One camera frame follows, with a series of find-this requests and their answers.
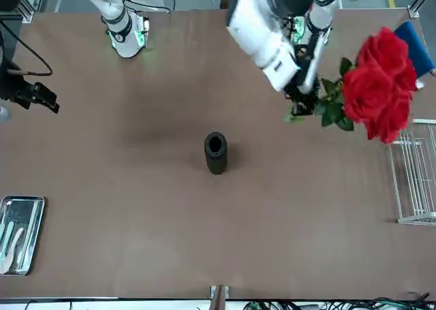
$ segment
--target black cylinder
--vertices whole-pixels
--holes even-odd
[[[223,134],[214,131],[204,140],[206,163],[212,174],[220,175],[227,166],[227,141]]]
[[[6,57],[5,57],[5,44],[3,43],[3,36],[0,32],[0,82],[3,78],[3,73],[6,72]]]
[[[268,0],[269,6],[278,17],[304,16],[315,0]]]

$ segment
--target metal bracket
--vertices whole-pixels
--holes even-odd
[[[407,6],[407,11],[409,12],[409,17],[410,18],[419,18],[420,17],[420,13],[418,11],[414,12],[410,6]]]
[[[33,14],[35,10],[32,8],[27,0],[21,0],[20,5],[17,7],[18,12],[22,16],[23,24],[30,24],[33,19]]]
[[[217,285],[211,286],[211,300],[213,299],[213,295],[215,294],[215,291],[217,290]],[[230,298],[230,289],[228,286],[223,286],[225,291],[225,299],[228,300]]]

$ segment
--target brown table surface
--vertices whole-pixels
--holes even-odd
[[[320,73],[338,75],[364,38],[405,10],[337,13]],[[150,49],[122,59],[98,15],[43,14],[21,36],[54,68],[58,115],[13,106],[1,125],[0,194],[48,204],[28,277],[0,297],[436,296],[436,229],[396,223],[385,148],[286,124],[287,102],[229,36],[225,12],[151,16]],[[43,67],[23,48],[16,60]],[[434,113],[435,90],[414,101]],[[221,131],[228,171],[208,172]]]

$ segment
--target wire basket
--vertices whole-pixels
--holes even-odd
[[[436,226],[436,121],[415,119],[388,147],[399,223]]]

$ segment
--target green light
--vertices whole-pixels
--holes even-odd
[[[306,21],[305,17],[295,17],[295,34],[294,34],[294,43],[298,44],[300,43],[300,40],[302,36],[305,34],[306,31]]]
[[[145,45],[145,37],[143,33],[137,32],[136,39],[138,41],[139,46],[143,47]]]
[[[114,42],[114,38],[109,34],[109,36],[110,36],[110,40],[112,41],[112,46],[114,47],[114,48],[116,48],[115,47],[115,42]]]

